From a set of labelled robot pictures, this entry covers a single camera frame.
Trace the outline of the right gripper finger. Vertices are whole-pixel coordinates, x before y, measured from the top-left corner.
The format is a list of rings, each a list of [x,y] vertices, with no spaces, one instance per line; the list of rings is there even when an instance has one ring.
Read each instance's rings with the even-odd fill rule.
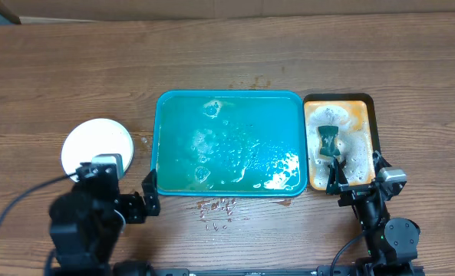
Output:
[[[387,169],[391,167],[391,164],[381,155],[381,152],[375,150],[372,153],[374,171],[377,179],[386,179],[388,177]]]
[[[329,165],[328,183],[325,192],[328,195],[339,195],[349,188],[348,180],[339,161],[334,157]]]

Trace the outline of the white plate with sauce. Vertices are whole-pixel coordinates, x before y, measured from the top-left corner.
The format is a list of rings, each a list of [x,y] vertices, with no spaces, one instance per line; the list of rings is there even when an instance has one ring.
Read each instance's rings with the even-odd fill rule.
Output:
[[[61,165],[67,175],[76,172],[82,163],[92,162],[95,156],[120,154],[124,178],[134,157],[134,142],[128,130],[115,120],[97,118],[75,127],[61,149]]]

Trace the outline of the yellow green sponge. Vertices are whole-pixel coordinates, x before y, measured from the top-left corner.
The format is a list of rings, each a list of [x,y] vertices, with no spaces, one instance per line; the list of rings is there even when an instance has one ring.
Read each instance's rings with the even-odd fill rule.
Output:
[[[334,157],[340,156],[339,148],[336,146],[335,140],[338,136],[338,127],[332,125],[325,125],[318,127],[318,133],[321,140],[321,147],[319,153],[322,156]]]

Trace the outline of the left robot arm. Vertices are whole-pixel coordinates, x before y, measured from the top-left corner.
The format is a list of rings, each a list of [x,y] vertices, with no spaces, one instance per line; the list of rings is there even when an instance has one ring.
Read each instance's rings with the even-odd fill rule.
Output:
[[[50,236],[55,250],[45,265],[45,275],[143,275],[156,274],[147,261],[110,265],[120,233],[129,224],[143,224],[160,214],[157,171],[141,183],[143,192],[122,194],[124,176],[120,154],[100,154],[75,170],[77,182],[49,209]]]

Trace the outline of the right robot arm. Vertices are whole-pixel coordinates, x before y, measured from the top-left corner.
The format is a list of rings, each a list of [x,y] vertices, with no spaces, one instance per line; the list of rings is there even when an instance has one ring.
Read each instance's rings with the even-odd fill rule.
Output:
[[[420,227],[407,218],[391,218],[385,202],[398,196],[407,182],[406,173],[391,166],[382,155],[373,153],[376,178],[370,183],[350,186],[337,159],[329,165],[326,192],[338,195],[338,205],[352,207],[362,233],[345,244],[334,256],[331,265],[319,267],[320,275],[423,275],[424,269],[415,267]],[[352,265],[338,266],[343,253],[356,242],[364,240],[368,256]]]

